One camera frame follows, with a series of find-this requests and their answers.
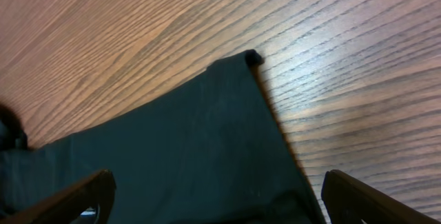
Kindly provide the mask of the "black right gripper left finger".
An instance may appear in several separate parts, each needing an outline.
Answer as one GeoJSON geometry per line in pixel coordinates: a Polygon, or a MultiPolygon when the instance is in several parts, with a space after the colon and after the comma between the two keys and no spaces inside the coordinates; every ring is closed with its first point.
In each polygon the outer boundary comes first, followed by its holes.
{"type": "Polygon", "coordinates": [[[114,204],[116,183],[109,170],[101,170],[41,202],[8,216],[1,224],[72,223],[87,208],[94,223],[106,224],[114,204]]]}

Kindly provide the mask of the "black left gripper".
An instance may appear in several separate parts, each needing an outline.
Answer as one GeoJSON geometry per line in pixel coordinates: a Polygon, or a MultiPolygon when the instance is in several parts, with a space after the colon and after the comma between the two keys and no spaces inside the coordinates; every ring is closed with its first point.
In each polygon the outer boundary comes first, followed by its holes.
{"type": "Polygon", "coordinates": [[[27,150],[28,137],[17,115],[1,104],[1,151],[27,150]]]}

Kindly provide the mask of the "black t-shirt with logo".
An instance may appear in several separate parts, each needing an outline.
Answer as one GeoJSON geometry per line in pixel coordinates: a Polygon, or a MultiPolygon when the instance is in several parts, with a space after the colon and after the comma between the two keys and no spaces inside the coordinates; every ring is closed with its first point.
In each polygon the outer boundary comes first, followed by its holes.
{"type": "Polygon", "coordinates": [[[37,150],[1,153],[1,214],[99,170],[116,181],[111,223],[323,223],[252,74],[220,59],[163,96],[37,150]]]}

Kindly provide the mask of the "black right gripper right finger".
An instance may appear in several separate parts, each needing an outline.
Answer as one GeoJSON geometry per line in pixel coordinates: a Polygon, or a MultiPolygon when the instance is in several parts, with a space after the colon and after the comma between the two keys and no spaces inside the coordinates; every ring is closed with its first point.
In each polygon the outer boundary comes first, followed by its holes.
{"type": "Polygon", "coordinates": [[[332,224],[440,224],[340,170],[325,174],[321,198],[332,224]]]}

